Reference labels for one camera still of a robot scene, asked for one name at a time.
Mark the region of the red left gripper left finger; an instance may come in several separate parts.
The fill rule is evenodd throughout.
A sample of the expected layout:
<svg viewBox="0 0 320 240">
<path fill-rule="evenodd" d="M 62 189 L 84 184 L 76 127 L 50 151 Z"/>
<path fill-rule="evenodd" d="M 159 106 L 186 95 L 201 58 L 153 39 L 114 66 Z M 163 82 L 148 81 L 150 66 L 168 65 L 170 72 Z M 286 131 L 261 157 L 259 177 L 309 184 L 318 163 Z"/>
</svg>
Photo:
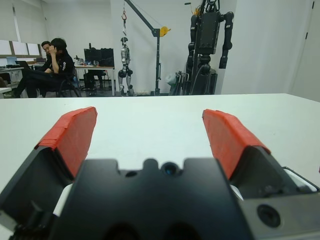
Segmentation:
<svg viewBox="0 0 320 240">
<path fill-rule="evenodd" d="M 53 215 L 88 155 L 97 116 L 93 106 L 67 112 L 41 138 L 0 194 L 2 226 L 37 226 Z"/>
</svg>

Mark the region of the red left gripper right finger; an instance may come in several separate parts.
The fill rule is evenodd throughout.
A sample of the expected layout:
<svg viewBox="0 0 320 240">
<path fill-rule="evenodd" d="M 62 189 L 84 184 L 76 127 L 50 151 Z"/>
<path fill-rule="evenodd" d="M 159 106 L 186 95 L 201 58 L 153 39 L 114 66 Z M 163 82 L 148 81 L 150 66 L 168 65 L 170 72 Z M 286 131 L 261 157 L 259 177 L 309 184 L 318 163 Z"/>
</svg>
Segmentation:
<svg viewBox="0 0 320 240">
<path fill-rule="evenodd" d="M 244 199 L 313 192 L 305 184 L 297 185 L 271 151 L 234 115 L 206 109 L 202 120 L 214 158 Z"/>
</svg>

